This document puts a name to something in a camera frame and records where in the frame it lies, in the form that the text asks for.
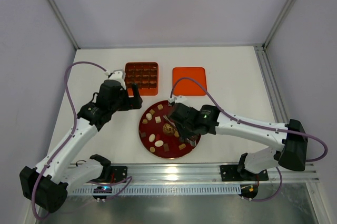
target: brown food piece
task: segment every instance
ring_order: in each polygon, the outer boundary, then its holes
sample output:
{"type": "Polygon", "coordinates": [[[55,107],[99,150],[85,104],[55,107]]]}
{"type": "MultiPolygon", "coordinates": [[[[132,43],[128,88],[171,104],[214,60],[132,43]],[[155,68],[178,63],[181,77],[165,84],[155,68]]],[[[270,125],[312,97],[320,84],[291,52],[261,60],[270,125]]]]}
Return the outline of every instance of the brown food piece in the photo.
{"type": "Polygon", "coordinates": [[[179,150],[182,150],[182,149],[184,149],[184,148],[186,148],[186,144],[180,144],[180,145],[179,145],[179,150]]]}
{"type": "Polygon", "coordinates": [[[168,152],[170,150],[170,148],[168,147],[168,144],[164,144],[164,151],[168,152]]]}
{"type": "Polygon", "coordinates": [[[167,136],[173,136],[174,134],[174,129],[173,127],[168,124],[168,123],[165,123],[164,126],[163,126],[163,132],[164,134],[166,134],[167,136]]]}

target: food item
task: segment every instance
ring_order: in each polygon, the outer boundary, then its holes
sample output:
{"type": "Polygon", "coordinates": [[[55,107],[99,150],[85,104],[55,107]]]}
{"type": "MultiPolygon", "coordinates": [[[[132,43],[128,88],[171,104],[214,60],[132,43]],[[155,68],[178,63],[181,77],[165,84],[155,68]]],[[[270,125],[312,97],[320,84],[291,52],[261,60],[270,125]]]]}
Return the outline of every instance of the food item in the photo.
{"type": "Polygon", "coordinates": [[[184,149],[184,148],[186,148],[186,144],[180,144],[180,145],[179,145],[179,150],[182,150],[182,149],[184,149]]]}
{"type": "Polygon", "coordinates": [[[164,151],[168,152],[170,150],[170,148],[168,147],[168,144],[164,144],[164,151]]]}
{"type": "Polygon", "coordinates": [[[173,127],[168,124],[168,123],[165,123],[164,126],[163,126],[163,132],[164,134],[166,134],[167,136],[173,136],[174,134],[174,129],[173,127]]]}
{"type": "Polygon", "coordinates": [[[162,147],[163,144],[164,144],[164,142],[161,141],[161,140],[159,140],[159,141],[156,141],[156,142],[154,143],[154,146],[156,146],[156,147],[162,147]]]}
{"type": "Polygon", "coordinates": [[[151,120],[152,119],[152,115],[150,113],[147,113],[145,115],[145,117],[146,117],[147,120],[151,120]]]}
{"type": "Polygon", "coordinates": [[[154,119],[156,120],[156,123],[161,123],[161,122],[162,122],[160,116],[157,116],[157,117],[155,117],[154,119]]]}
{"type": "Polygon", "coordinates": [[[151,134],[148,138],[149,142],[153,142],[156,136],[154,134],[151,134]]]}

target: metal surface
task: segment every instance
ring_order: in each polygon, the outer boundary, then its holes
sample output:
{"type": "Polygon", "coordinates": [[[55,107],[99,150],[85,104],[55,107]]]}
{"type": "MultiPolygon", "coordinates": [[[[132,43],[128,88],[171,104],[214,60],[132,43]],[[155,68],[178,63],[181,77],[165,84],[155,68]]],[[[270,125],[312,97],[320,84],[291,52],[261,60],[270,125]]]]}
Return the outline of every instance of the metal surface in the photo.
{"type": "MultiPolygon", "coordinates": [[[[205,163],[205,164],[120,164],[127,166],[127,175],[132,176],[132,182],[147,185],[162,184],[251,184],[251,181],[222,182],[220,165],[233,163],[205,163]]],[[[279,173],[275,168],[268,169],[269,181],[261,184],[278,183],[279,173]]],[[[280,167],[284,183],[319,182],[318,174],[313,164],[306,164],[305,171],[296,172],[280,167]]]]}
{"type": "Polygon", "coordinates": [[[67,35],[68,39],[70,40],[70,42],[72,43],[72,45],[74,46],[75,50],[78,50],[79,49],[79,46],[72,34],[72,32],[70,31],[66,21],[64,20],[60,10],[58,9],[56,3],[54,0],[47,0],[50,7],[52,8],[54,14],[55,14],[55,17],[56,19],[59,21],[60,25],[62,26],[65,34],[67,35]]]}
{"type": "Polygon", "coordinates": [[[281,12],[279,13],[279,15],[276,18],[275,23],[273,24],[273,27],[271,28],[265,43],[264,43],[264,48],[268,48],[268,46],[270,45],[271,40],[273,39],[274,35],[276,34],[276,32],[279,30],[280,26],[282,25],[282,22],[284,21],[284,19],[286,18],[287,14],[289,13],[289,11],[291,10],[292,6],[294,5],[296,0],[286,0],[281,12]]]}
{"type": "MultiPolygon", "coordinates": [[[[262,185],[258,197],[267,197],[276,189],[276,185],[262,185]]],[[[88,203],[84,198],[71,197],[59,212],[40,223],[318,223],[305,184],[285,185],[278,197],[261,203],[237,195],[120,197],[105,203],[96,203],[91,197],[89,206],[70,215],[61,213],[88,203]]]]}
{"type": "MultiPolygon", "coordinates": [[[[125,185],[113,186],[110,193],[96,192],[97,186],[88,185],[74,190],[69,196],[111,196],[125,185]]],[[[240,194],[240,185],[137,185],[130,184],[121,196],[183,196],[183,195],[229,195],[240,194]]]]}
{"type": "Polygon", "coordinates": [[[259,62],[262,78],[265,84],[265,88],[267,90],[275,121],[278,123],[282,123],[285,121],[288,122],[290,118],[282,101],[281,93],[277,86],[268,56],[263,47],[259,46],[255,47],[255,53],[257,56],[257,61],[259,62]]]}
{"type": "Polygon", "coordinates": [[[324,190],[323,185],[307,183],[306,186],[319,223],[336,223],[334,220],[331,219],[329,211],[327,211],[326,209],[327,206],[325,205],[325,202],[327,201],[322,195],[322,190],[324,190]]]}

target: metal base plate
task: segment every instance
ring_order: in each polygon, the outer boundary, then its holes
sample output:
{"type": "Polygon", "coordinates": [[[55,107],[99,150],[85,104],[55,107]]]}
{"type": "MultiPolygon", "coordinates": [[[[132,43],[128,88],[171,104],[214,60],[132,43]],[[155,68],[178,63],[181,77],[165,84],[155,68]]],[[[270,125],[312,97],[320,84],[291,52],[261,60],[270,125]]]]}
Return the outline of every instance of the metal base plate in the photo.
{"type": "MultiPolygon", "coordinates": [[[[220,165],[221,180],[229,181],[247,181],[243,179],[237,171],[237,165],[220,165]]],[[[258,175],[259,181],[268,181],[268,173],[266,170],[261,171],[258,175]]]]}
{"type": "MultiPolygon", "coordinates": [[[[106,198],[118,193],[124,185],[108,188],[108,192],[97,191],[95,186],[84,185],[70,192],[69,196],[94,196],[106,198]]],[[[182,196],[182,195],[236,195],[241,194],[240,185],[215,184],[215,185],[148,185],[130,184],[121,193],[121,196],[182,196]]]]}

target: red round tray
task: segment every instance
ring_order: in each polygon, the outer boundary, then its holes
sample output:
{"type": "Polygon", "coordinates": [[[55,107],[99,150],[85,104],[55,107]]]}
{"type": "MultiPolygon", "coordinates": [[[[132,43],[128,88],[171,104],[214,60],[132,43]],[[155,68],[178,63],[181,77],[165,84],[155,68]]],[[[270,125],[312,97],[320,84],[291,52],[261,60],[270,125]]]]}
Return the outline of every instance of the red round tray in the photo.
{"type": "Polygon", "coordinates": [[[150,151],[151,147],[155,148],[155,152],[152,153],[158,157],[162,158],[177,158],[185,156],[190,153],[195,147],[192,147],[190,144],[185,143],[186,147],[183,149],[179,149],[179,145],[182,142],[179,141],[179,138],[174,136],[175,130],[172,128],[170,124],[164,119],[164,115],[168,115],[171,111],[172,107],[168,105],[167,100],[160,101],[156,104],[153,104],[149,107],[145,113],[142,115],[141,120],[139,122],[139,137],[144,145],[144,147],[150,151]],[[158,105],[163,105],[163,109],[159,110],[158,105]],[[154,110],[155,113],[152,116],[152,119],[147,121],[147,124],[143,124],[143,120],[146,119],[146,114],[150,112],[150,110],[154,110]],[[161,122],[156,123],[155,117],[160,116],[161,122]],[[157,141],[155,139],[153,142],[148,140],[149,136],[154,134],[155,136],[159,135],[160,139],[167,144],[169,149],[165,151],[164,145],[161,147],[156,147],[154,143],[157,141]]]}

